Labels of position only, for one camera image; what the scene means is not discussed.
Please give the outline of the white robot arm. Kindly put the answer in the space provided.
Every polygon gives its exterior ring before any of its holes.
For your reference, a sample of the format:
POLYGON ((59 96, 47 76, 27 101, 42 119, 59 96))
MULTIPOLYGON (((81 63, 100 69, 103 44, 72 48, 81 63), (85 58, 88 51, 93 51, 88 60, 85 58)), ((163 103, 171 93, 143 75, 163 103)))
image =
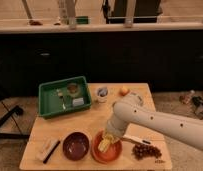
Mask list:
POLYGON ((149 110, 133 92, 113 104, 105 132, 121 138, 130 124, 152 129, 203 151, 203 120, 149 110))

